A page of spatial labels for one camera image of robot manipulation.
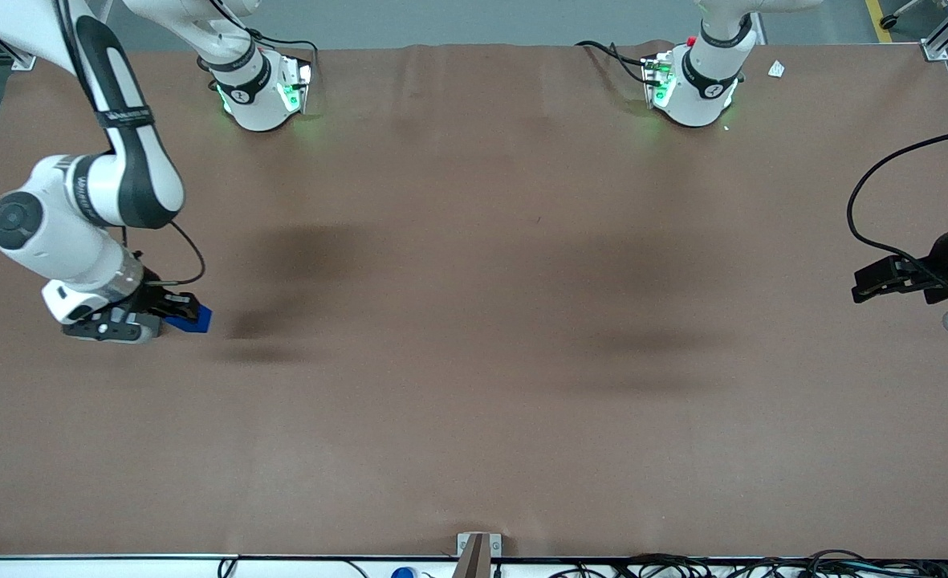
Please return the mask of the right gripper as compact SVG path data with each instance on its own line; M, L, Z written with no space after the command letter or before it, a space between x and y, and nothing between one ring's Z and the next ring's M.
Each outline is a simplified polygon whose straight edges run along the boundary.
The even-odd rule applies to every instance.
M198 320L201 303L190 292L159 291L159 310L132 311L130 297L140 289L141 277L114 277L96 288L76 289L74 284L51 279L41 290L48 311L56 321L71 325L97 319L116 326L133 324L162 327L165 318Z

